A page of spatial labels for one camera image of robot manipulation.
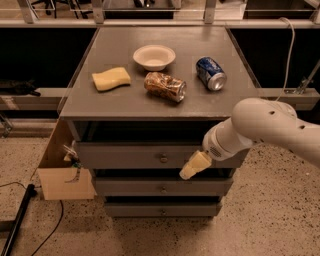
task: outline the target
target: cabinet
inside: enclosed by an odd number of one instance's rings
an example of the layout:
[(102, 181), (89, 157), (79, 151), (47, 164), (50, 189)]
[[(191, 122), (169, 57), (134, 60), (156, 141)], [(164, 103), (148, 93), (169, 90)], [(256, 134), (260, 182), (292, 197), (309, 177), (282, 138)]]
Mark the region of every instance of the cabinet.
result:
[[(176, 52), (175, 62), (162, 72), (186, 81), (182, 102), (144, 89), (147, 71), (132, 56), (146, 44)], [(197, 78), (195, 63), (203, 56), (213, 57), (227, 73), (220, 92), (208, 91)], [(127, 69), (130, 86), (98, 93), (91, 73), (116, 66)], [(98, 31), (60, 116), (68, 122), (75, 149), (110, 216), (215, 216), (247, 152), (213, 162), (187, 181), (179, 172), (201, 149), (212, 126), (228, 118), (239, 100), (256, 96), (222, 27), (105, 27)]]

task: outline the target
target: pepsi can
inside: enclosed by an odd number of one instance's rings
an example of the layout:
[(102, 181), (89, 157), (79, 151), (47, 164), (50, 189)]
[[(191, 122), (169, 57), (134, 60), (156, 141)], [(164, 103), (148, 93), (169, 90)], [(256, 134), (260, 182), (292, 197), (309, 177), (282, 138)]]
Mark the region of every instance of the pepsi can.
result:
[(196, 64), (197, 75), (203, 84), (211, 91), (220, 90), (227, 81), (227, 76), (210, 57), (203, 57)]

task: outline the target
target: yellow sponge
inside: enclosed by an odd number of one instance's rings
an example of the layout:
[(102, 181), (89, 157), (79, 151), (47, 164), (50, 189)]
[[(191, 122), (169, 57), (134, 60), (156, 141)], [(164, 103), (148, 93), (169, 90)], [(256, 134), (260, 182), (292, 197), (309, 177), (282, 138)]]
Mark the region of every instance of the yellow sponge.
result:
[(123, 67), (112, 68), (102, 73), (93, 73), (92, 78), (98, 91), (107, 91), (119, 85), (131, 83), (131, 78)]

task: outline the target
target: white bowl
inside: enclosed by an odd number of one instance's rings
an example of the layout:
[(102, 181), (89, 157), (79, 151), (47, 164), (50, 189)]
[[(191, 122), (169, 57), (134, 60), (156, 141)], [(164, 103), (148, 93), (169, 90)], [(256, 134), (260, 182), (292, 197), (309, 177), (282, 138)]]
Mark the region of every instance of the white bowl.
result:
[(175, 52), (163, 45), (146, 45), (133, 54), (135, 62), (148, 71), (161, 71), (175, 58)]

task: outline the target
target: drawer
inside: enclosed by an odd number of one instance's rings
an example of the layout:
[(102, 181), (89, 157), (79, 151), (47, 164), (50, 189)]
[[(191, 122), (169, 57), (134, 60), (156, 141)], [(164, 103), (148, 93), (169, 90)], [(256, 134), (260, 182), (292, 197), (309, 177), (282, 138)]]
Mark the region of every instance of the drawer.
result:
[(107, 197), (111, 217), (212, 217), (221, 203), (216, 197)]
[(197, 145), (148, 145), (78, 142), (82, 164), (88, 169), (181, 168), (200, 148)]
[(98, 196), (224, 196), (233, 179), (206, 179), (196, 181), (175, 178), (143, 179), (135, 177), (96, 178), (94, 187)]

